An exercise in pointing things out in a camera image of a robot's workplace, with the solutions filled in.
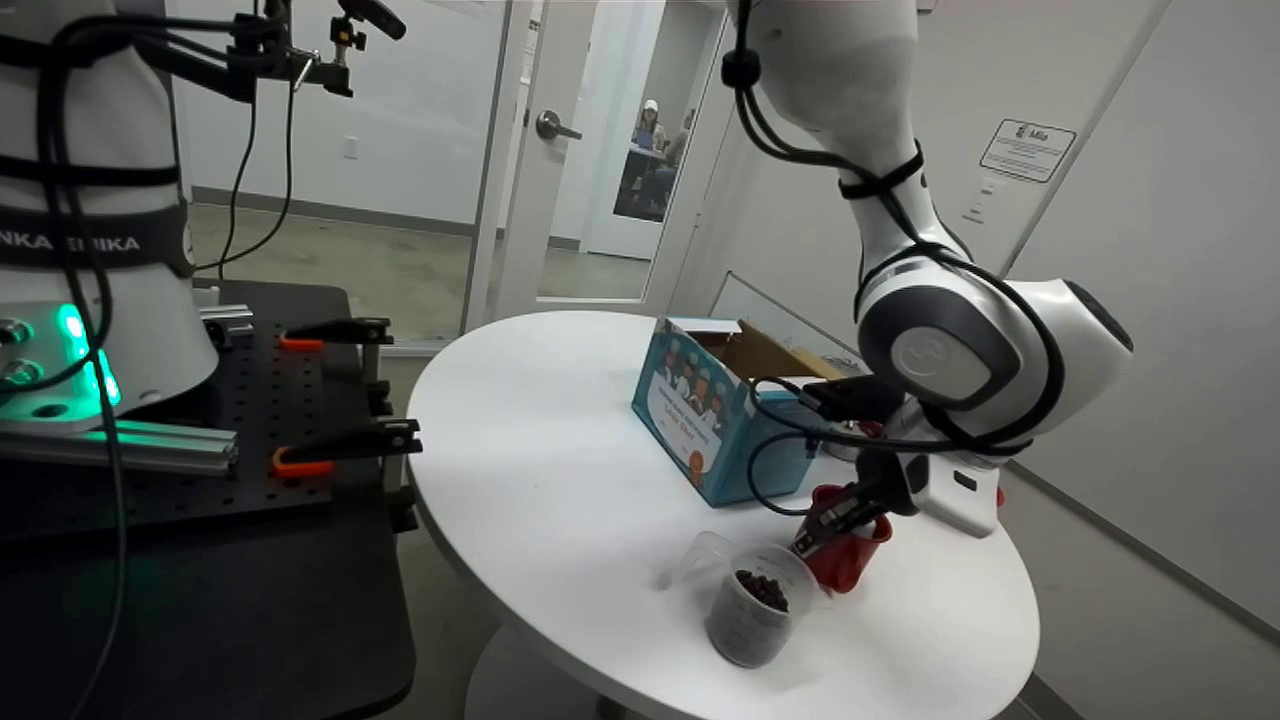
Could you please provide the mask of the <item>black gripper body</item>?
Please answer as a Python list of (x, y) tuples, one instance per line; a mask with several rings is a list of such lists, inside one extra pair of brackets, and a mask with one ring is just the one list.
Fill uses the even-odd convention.
[(834, 494), (834, 519), (840, 524), (866, 524), (885, 511), (890, 517), (915, 517), (926, 488), (926, 459), (900, 459), (885, 449), (862, 449), (854, 454), (854, 480), (840, 488)]

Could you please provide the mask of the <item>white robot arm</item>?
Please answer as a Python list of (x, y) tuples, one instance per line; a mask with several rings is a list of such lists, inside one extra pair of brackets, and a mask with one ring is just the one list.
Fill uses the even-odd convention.
[(726, 0), (719, 81), (749, 140), (827, 169), (853, 206), (854, 352), (888, 428), (854, 443), (854, 480), (805, 517), (800, 552), (885, 517), (943, 507), (982, 536), (1000, 469), (1133, 360), (1124, 323), (1078, 284), (1004, 281), (937, 215), (910, 126), (915, 0)]

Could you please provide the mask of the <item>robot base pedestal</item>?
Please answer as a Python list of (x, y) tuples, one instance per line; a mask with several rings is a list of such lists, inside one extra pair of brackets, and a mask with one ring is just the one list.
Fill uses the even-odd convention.
[(0, 7), (0, 430), (71, 437), (199, 389), (177, 75), (231, 20), (133, 0)]

